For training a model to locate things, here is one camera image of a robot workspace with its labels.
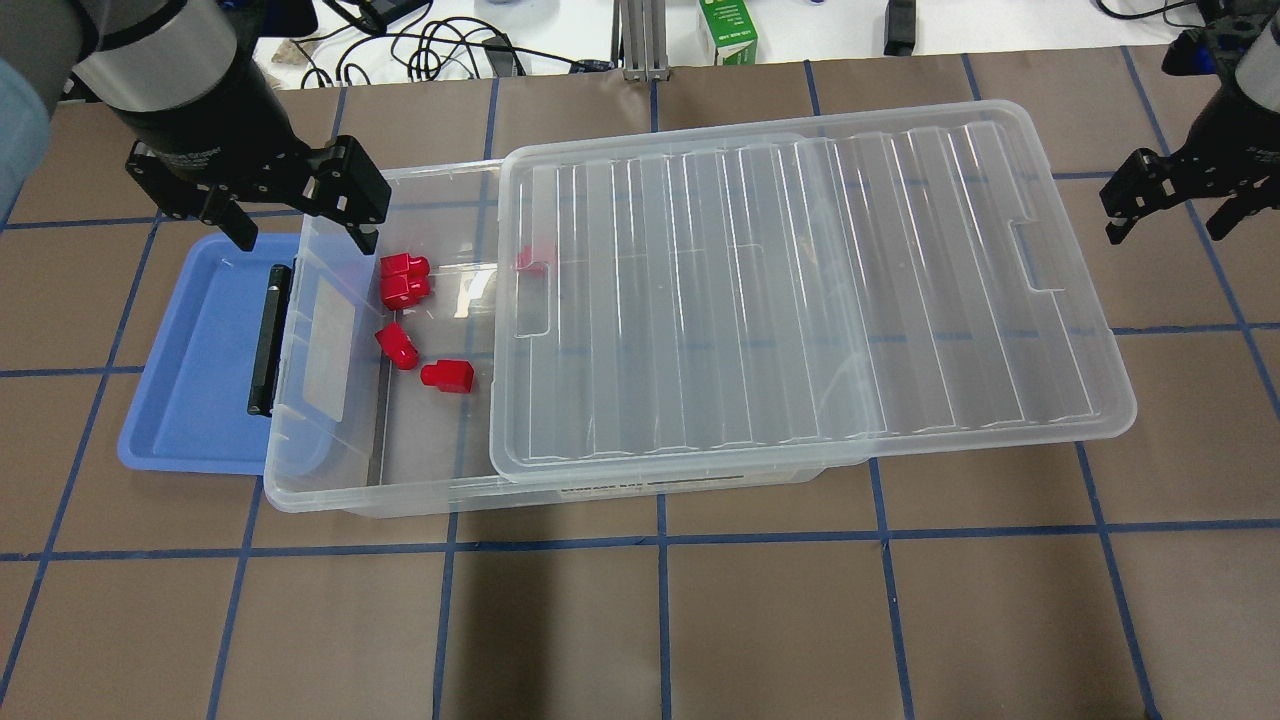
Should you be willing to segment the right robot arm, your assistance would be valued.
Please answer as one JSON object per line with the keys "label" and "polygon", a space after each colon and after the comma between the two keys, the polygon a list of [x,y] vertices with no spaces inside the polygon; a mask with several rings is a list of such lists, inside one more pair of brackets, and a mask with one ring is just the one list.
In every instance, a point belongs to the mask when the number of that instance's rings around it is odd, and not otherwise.
{"label": "right robot arm", "polygon": [[1279,31],[1275,1],[1198,1],[1201,26],[1167,46],[1170,77],[1211,77],[1217,88],[1170,152],[1137,149],[1100,191],[1108,242],[1179,204],[1219,199],[1213,241],[1279,205]]}

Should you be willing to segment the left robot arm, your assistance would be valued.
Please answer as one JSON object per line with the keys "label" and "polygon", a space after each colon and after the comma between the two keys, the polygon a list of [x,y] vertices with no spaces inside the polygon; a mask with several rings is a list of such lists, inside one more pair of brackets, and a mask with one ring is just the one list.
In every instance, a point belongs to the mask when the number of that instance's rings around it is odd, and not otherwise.
{"label": "left robot arm", "polygon": [[5,1],[1,55],[4,215],[44,160],[73,77],[133,131],[127,173],[161,214],[250,251],[259,229],[244,205],[280,204],[375,251],[384,174],[351,136],[314,149],[296,135],[215,1]]}

